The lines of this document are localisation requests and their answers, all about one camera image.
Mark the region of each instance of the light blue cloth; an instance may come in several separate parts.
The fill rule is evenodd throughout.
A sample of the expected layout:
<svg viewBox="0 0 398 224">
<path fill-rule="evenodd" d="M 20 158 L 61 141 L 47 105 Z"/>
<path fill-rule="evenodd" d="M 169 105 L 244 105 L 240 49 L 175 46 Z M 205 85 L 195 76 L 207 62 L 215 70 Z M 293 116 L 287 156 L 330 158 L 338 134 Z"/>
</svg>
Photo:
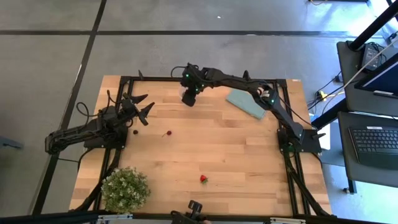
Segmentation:
<svg viewBox="0 0 398 224">
<path fill-rule="evenodd" d="M 262 119 L 266 115 L 266 111 L 245 91 L 232 90 L 226 100 L 257 119 Z"/>
</svg>

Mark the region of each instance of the table leg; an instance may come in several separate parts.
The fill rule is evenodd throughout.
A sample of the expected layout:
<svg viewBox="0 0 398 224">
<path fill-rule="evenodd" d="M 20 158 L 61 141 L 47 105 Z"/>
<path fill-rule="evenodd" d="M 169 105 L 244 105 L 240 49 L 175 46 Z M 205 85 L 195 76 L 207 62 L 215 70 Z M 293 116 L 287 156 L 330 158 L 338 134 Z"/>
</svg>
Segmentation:
<svg viewBox="0 0 398 224">
<path fill-rule="evenodd" d="M 346 98 L 338 102 L 334 107 L 330 108 L 326 113 L 311 122 L 318 129 L 321 129 L 337 118 L 338 112 L 348 112 Z"/>
<path fill-rule="evenodd" d="M 10 146 L 10 147 L 18 148 L 18 149 L 23 147 L 23 145 L 19 142 L 16 142 L 11 139 L 4 138 L 4 137 L 0 136 L 0 147 L 1 146 Z"/>
<path fill-rule="evenodd" d="M 347 194 L 356 194 L 356 184 L 354 180 L 348 180 L 348 188 L 343 189 Z"/>
</svg>

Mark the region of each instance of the electronic device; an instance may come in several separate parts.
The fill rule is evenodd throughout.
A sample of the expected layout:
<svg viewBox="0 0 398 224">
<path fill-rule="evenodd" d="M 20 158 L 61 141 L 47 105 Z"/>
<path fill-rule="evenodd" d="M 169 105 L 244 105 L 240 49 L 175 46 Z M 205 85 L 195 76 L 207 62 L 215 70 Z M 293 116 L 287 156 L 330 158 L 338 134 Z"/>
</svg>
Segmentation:
<svg viewBox="0 0 398 224">
<path fill-rule="evenodd" d="M 398 127 L 349 128 L 358 162 L 384 169 L 398 169 Z"/>
<path fill-rule="evenodd" d="M 398 97 L 398 54 L 378 66 L 363 78 L 355 88 L 373 91 L 375 95 Z"/>
<path fill-rule="evenodd" d="M 364 67 L 372 58 L 379 53 L 378 46 L 375 44 L 365 44 L 362 52 L 361 68 Z M 382 55 L 375 58 L 368 66 L 364 68 L 364 72 L 371 72 L 381 65 Z"/>
</svg>

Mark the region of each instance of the small red fruit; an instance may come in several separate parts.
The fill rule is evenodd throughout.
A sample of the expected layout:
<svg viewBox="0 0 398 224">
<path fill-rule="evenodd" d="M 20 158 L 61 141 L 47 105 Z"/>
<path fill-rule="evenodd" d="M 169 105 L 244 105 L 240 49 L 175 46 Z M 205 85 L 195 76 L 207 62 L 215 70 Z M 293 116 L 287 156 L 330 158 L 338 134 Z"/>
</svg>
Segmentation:
<svg viewBox="0 0 398 224">
<path fill-rule="evenodd" d="M 205 175 L 201 175 L 200 176 L 200 182 L 201 183 L 205 184 L 205 183 L 207 183 L 207 181 L 208 181 L 208 178 Z"/>
<path fill-rule="evenodd" d="M 162 135 L 162 137 L 165 136 L 165 135 L 171 135 L 171 134 L 172 134 L 171 131 L 167 131 L 166 133 L 164 133 L 164 134 Z"/>
</svg>

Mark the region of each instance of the black cable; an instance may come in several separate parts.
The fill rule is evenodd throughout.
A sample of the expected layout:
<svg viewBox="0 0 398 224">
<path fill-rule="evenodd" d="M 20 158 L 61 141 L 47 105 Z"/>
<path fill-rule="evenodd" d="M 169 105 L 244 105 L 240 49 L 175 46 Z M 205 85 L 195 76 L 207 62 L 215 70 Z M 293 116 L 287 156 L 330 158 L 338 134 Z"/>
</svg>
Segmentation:
<svg viewBox="0 0 398 224">
<path fill-rule="evenodd" d="M 377 51 L 378 53 L 380 53 L 379 47 L 380 47 L 381 49 L 384 49 L 383 46 L 381 46 L 380 44 L 377 44 L 377 43 L 375 43 L 375 42 L 369 42 L 368 44 L 370 44 L 370 45 L 373 47 L 373 49 L 374 49 L 375 51 Z M 380 54 L 379 57 L 381 58 L 380 64 L 382 63 L 383 57 L 384 57 L 384 60 L 385 60 L 384 62 L 387 61 L 387 57 L 386 57 L 384 54 Z"/>
<path fill-rule="evenodd" d="M 328 86 L 331 82 L 333 82 L 333 80 L 334 80 L 338 75 L 340 75 L 340 74 L 341 74 L 341 71 L 340 71 L 332 80 L 330 80 L 326 85 L 324 85 L 322 88 L 320 88 L 317 92 L 323 90 L 324 87 Z"/>
<path fill-rule="evenodd" d="M 316 102 L 317 102 L 317 93 L 319 92 L 319 91 L 321 91 L 321 90 L 323 90 L 324 89 L 324 87 L 326 87 L 326 86 L 328 86 L 331 82 L 333 82 L 335 79 L 336 79 L 336 77 L 338 77 L 338 75 L 340 75 L 341 74 L 341 71 L 332 79 L 332 80 L 330 80 L 326 85 L 324 85 L 323 87 L 321 87 L 319 90 L 317 90 L 316 92 L 315 92 L 315 96 L 314 96 L 314 100 L 313 101 L 311 101 L 309 104 L 307 104 L 307 107 L 311 107 L 311 108 L 313 108 L 313 107 L 315 107 L 315 112 L 314 112 L 314 115 L 317 113 L 317 106 L 316 106 Z"/>
<path fill-rule="evenodd" d="M 339 87 L 339 88 L 337 88 L 337 89 L 335 89 L 335 90 L 333 90 L 331 93 L 327 94 L 324 98 L 319 99 L 319 101 L 316 102 L 313 106 L 311 106 L 308 110 L 312 109 L 314 106 L 316 106 L 317 104 L 319 104 L 319 102 L 322 102 L 322 101 L 323 101 L 324 99 L 326 99 L 329 95 L 334 94 L 336 91 L 338 91 L 338 90 L 341 89 L 341 88 L 342 88 L 342 86 Z"/>
<path fill-rule="evenodd" d="M 289 159 L 291 159 L 291 158 L 295 157 L 296 153 L 297 153 L 297 149 L 296 149 L 296 148 L 294 148 L 293 156 L 289 156 Z"/>
<path fill-rule="evenodd" d="M 130 119 L 130 125 L 129 126 L 127 126 L 127 128 L 131 128 L 131 126 L 132 126 L 132 118 Z"/>
<path fill-rule="evenodd" d="M 310 126 L 314 127 L 315 130 L 318 131 L 318 128 L 315 127 L 314 125 L 312 125 L 311 123 L 309 123 L 308 121 L 304 120 L 300 115 L 298 115 L 279 95 L 278 95 L 279 99 L 293 112 L 293 114 L 296 114 L 296 116 L 298 116 L 298 118 L 300 118 L 302 121 L 304 121 L 305 123 L 309 124 Z"/>
<path fill-rule="evenodd" d="M 89 149 L 87 149 L 87 151 L 85 151 L 81 156 L 80 156 L 80 158 L 79 158 L 79 161 L 77 162 L 77 171 L 79 172 L 79 169 L 80 169 L 80 163 L 81 163 L 81 160 L 83 159 L 83 157 L 87 154 L 87 153 L 89 153 L 91 150 L 93 150 L 94 148 L 89 148 Z"/>
<path fill-rule="evenodd" d="M 69 161 L 69 162 L 78 162 L 78 161 L 74 161 L 74 160 L 71 160 L 71 159 L 62 159 L 62 158 L 58 158 L 58 160 Z"/>
<path fill-rule="evenodd" d="M 116 104 L 120 103 L 120 102 L 117 103 L 117 102 L 115 102 L 115 101 L 112 100 L 109 90 L 106 90 L 106 93 L 108 94 L 108 102 L 107 102 L 107 104 L 106 104 L 105 111 L 103 112 L 104 114 L 106 114 L 106 112 L 108 112 L 108 108 L 109 108 L 110 101 L 112 101 L 113 103 L 116 103 Z M 86 110 L 86 113 L 83 113 L 83 112 L 79 109 L 79 105 L 83 105 L 83 106 L 84 106 L 84 108 L 85 108 L 85 110 Z M 83 128 L 85 128 L 85 127 L 87 126 L 89 118 L 98 116 L 98 113 L 97 113 L 97 114 L 90 115 L 90 114 L 89 114 L 90 112 L 88 111 L 88 108 L 87 108 L 86 104 L 83 103 L 83 102 L 78 102 L 78 103 L 76 104 L 76 109 L 77 109 L 77 111 L 78 111 L 80 114 L 86 116 L 86 123 L 85 123 L 85 125 L 84 125 L 83 127 L 81 127 L 80 129 L 83 129 Z"/>
<path fill-rule="evenodd" d="M 173 77 L 173 72 L 176 68 L 185 68 L 185 66 L 176 66 L 172 69 L 172 71 L 170 72 L 170 76 Z"/>
<path fill-rule="evenodd" d="M 315 157 L 319 160 L 319 163 L 321 164 L 321 168 L 323 168 L 323 166 L 322 166 L 322 161 L 321 161 L 321 159 L 319 158 L 319 156 L 317 156 L 317 155 L 315 154 L 315 152 L 312 152 L 312 154 L 313 154 L 313 156 L 315 156 Z"/>
<path fill-rule="evenodd" d="M 296 152 L 297 152 L 297 151 L 294 151 L 294 152 L 293 152 L 293 156 L 289 156 L 289 159 L 293 158 L 293 157 L 296 155 Z"/>
<path fill-rule="evenodd" d="M 354 83 L 359 82 L 359 81 L 360 81 L 360 79 L 359 79 L 359 80 L 352 81 L 352 82 L 349 83 L 349 84 L 354 84 Z M 339 87 L 339 88 L 337 88 L 337 89 L 335 89 L 335 90 L 333 90 L 331 93 L 327 94 L 324 98 L 319 99 L 319 101 L 318 101 L 317 103 L 315 103 L 314 105 L 312 105 L 308 110 L 312 109 L 312 108 L 313 108 L 314 106 L 316 106 L 318 103 L 322 102 L 324 99 L 328 98 L 330 95 L 334 94 L 337 90 L 339 90 L 339 89 L 341 89 L 341 88 L 342 88 L 342 86 Z"/>
<path fill-rule="evenodd" d="M 114 103 L 115 105 L 118 105 L 120 103 L 122 103 L 121 101 L 116 102 L 111 98 L 111 93 L 109 92 L 109 90 L 106 90 L 106 94 L 108 95 L 108 100 L 112 101 L 112 103 Z"/>
</svg>

